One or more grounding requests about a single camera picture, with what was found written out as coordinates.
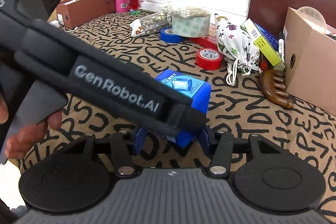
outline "barcode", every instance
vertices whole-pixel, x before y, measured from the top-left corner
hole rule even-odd
[[[258,37],[258,33],[257,33],[257,31],[256,31],[255,29],[253,29],[253,30],[251,31],[251,33],[252,33],[252,35],[253,35],[254,38],[257,38],[257,37]]]

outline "patterned tape roll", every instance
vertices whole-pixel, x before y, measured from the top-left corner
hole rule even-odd
[[[188,19],[172,16],[172,30],[181,37],[205,37],[209,29],[210,15]]]
[[[202,48],[196,53],[196,65],[206,70],[219,69],[222,59],[222,55],[212,48]]]
[[[173,33],[170,27],[160,30],[160,39],[167,43],[180,43],[183,41],[183,37]]]

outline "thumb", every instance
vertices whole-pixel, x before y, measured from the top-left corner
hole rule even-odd
[[[5,100],[0,96],[0,124],[7,122],[8,120],[8,108]]]

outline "finger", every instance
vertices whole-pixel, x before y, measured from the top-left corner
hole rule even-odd
[[[270,102],[279,105],[283,108],[290,109],[293,107],[292,100],[278,96],[276,93],[273,92],[273,90],[265,90],[264,95]]]
[[[44,139],[45,131],[36,124],[24,126],[17,135],[20,143],[36,144]]]
[[[7,122],[8,108],[4,98],[0,95],[0,124]]]
[[[274,87],[278,90],[283,90],[283,91],[285,91],[287,88],[285,84],[280,84],[280,83],[275,83],[275,82],[274,82]]]
[[[273,91],[276,95],[279,95],[282,98],[288,98],[289,97],[289,93],[287,91],[282,91],[282,90],[277,90],[277,89],[274,89]]]
[[[7,140],[6,150],[8,152],[24,152],[27,153],[31,148],[32,144],[20,143],[17,136],[13,136]]]
[[[56,111],[55,113],[51,114],[48,118],[48,126],[52,129],[57,130],[62,125],[62,111]]]
[[[273,81],[277,83],[285,83],[285,79],[283,77],[278,77],[278,76],[272,76]]]
[[[274,75],[274,76],[278,76],[278,77],[285,77],[285,76],[286,76],[285,72],[283,72],[283,71],[279,71],[279,70],[274,70],[274,69],[272,69],[272,70],[269,70],[269,72],[270,72],[272,75]]]
[[[12,152],[5,150],[5,156],[8,159],[23,159],[25,157],[26,153],[24,152]]]

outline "blue tape roll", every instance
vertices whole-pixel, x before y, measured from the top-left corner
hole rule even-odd
[[[180,43],[183,41],[183,37],[173,33],[171,27],[160,30],[160,39],[167,43]]]

